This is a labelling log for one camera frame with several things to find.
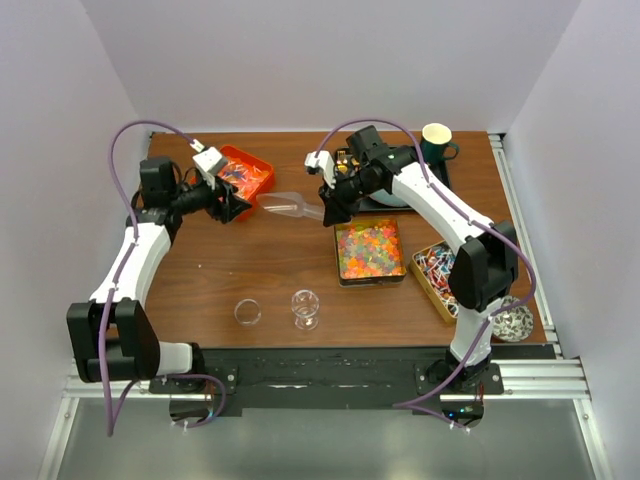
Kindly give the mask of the clear plastic scoop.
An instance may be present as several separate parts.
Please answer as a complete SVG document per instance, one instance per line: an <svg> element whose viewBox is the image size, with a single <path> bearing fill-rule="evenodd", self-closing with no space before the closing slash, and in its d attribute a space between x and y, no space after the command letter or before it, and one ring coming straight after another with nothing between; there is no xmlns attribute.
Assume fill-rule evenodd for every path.
<svg viewBox="0 0 640 480"><path fill-rule="evenodd" d="M298 192L263 193L256 196L258 204L267 212L292 217L324 219L324 209L307 203Z"/></svg>

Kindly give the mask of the black tin of star candies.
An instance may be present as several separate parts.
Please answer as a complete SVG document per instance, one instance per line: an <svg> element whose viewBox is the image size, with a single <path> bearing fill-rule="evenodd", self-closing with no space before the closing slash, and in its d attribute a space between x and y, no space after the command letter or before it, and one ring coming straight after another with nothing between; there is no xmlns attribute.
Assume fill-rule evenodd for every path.
<svg viewBox="0 0 640 480"><path fill-rule="evenodd" d="M400 284L406 262L398 222L367 217L333 227L338 282L342 287Z"/></svg>

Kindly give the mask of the clear glass jar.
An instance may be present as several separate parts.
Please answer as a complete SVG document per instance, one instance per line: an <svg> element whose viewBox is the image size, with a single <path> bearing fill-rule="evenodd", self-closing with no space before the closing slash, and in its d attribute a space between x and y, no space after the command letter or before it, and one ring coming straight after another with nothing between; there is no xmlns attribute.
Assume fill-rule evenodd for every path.
<svg viewBox="0 0 640 480"><path fill-rule="evenodd" d="M320 300L313 291L303 289L295 292L291 298L294 325L301 330L315 329L319 323L319 308Z"/></svg>

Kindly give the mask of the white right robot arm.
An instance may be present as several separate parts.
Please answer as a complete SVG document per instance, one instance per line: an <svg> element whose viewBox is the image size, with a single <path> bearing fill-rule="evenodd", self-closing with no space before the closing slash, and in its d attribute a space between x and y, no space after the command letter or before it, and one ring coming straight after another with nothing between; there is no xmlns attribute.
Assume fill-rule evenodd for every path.
<svg viewBox="0 0 640 480"><path fill-rule="evenodd" d="M418 213L453 251L451 290L460 310L449 346L456 362L446 367L445 379L452 390L466 393L480 382L478 365L491 354L490 326L518 276L520 250L510 223L494 223L475 211L428 168L428 159L441 156L451 140L449 127L430 123L409 145L391 146L369 125L347 139L360 164L355 173L340 177L324 148L308 153L304 166L322 177L325 225L350 221L364 198L385 190Z"/></svg>

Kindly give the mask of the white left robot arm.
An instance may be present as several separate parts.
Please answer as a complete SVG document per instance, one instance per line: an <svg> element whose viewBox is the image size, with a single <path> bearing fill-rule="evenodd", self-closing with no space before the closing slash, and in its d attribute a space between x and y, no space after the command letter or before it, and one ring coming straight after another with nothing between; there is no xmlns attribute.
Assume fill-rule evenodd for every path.
<svg viewBox="0 0 640 480"><path fill-rule="evenodd" d="M67 326L79 377L151 380L171 375L185 392L200 390L207 368L194 343L162 342L145 312L156 271L174 243L184 216L206 212L223 224L251 205L221 172L227 158L210 148L193 158L195 181L178 179L175 162L148 158L139 166L140 187L130 200L123 245L109 273L86 302L67 311Z"/></svg>

